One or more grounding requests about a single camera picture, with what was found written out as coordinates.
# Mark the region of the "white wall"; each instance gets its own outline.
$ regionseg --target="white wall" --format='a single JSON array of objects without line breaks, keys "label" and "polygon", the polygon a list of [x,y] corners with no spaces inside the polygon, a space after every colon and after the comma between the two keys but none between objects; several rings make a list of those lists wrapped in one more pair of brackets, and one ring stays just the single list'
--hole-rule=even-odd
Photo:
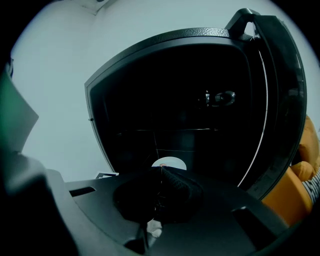
[{"label": "white wall", "polygon": [[93,179],[109,167],[93,133],[84,82],[88,34],[95,20],[72,2],[47,6],[16,42],[13,82],[39,115],[23,153],[61,172]]},{"label": "white wall", "polygon": [[12,50],[13,81],[38,113],[24,153],[66,181],[109,171],[90,122],[84,82],[127,47],[167,31],[224,28],[241,8],[276,15],[298,46],[307,81],[307,113],[320,128],[320,70],[308,41],[293,22],[267,0],[117,0],[96,16],[72,1],[47,6]]}]

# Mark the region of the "white disc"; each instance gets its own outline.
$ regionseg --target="white disc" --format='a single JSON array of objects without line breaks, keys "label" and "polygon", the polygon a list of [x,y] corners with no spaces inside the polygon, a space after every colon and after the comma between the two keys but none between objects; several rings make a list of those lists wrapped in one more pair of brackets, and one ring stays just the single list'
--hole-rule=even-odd
[{"label": "white disc", "polygon": [[160,166],[161,164],[165,164],[166,166],[169,166],[169,167],[187,170],[187,166],[185,162],[173,156],[166,156],[158,159],[153,163],[152,167],[157,167],[157,166]]}]

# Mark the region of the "striped fabric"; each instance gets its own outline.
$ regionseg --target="striped fabric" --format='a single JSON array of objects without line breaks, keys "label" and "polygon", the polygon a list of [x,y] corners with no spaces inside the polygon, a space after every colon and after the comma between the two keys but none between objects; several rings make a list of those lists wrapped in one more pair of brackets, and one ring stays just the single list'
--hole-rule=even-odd
[{"label": "striped fabric", "polygon": [[303,181],[302,184],[304,185],[306,191],[308,192],[311,198],[312,204],[314,204],[320,194],[320,168],[318,169],[318,172],[312,179]]}]

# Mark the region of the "rectangular slot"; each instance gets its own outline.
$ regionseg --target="rectangular slot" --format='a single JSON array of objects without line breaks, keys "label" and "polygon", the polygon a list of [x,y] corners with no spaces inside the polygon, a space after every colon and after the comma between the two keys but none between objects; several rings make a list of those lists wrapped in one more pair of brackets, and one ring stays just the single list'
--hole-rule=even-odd
[{"label": "rectangular slot", "polygon": [[246,207],[233,210],[232,214],[258,251],[276,240],[276,236]]},{"label": "rectangular slot", "polygon": [[69,191],[72,197],[77,197],[77,196],[82,196],[84,194],[88,194],[91,192],[96,191],[93,187],[88,186],[88,187],[84,187],[84,188],[79,188],[79,189],[75,189],[75,190],[71,190]]}]

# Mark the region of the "orange cushion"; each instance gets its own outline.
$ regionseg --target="orange cushion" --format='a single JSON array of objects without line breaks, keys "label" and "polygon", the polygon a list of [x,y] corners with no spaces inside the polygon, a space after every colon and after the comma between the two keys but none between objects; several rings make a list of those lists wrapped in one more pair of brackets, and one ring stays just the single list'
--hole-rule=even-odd
[{"label": "orange cushion", "polygon": [[315,165],[319,156],[319,142],[314,124],[309,116],[306,116],[304,129],[299,144],[299,153],[301,160]]},{"label": "orange cushion", "polygon": [[301,221],[312,210],[307,190],[290,167],[262,202],[289,226]]},{"label": "orange cushion", "polygon": [[311,180],[317,174],[312,165],[305,161],[292,165],[291,169],[302,182]]},{"label": "orange cushion", "polygon": [[315,171],[315,173],[317,174],[318,170],[320,167],[320,155],[318,156],[318,158],[315,161],[315,164],[313,165],[313,169]]}]

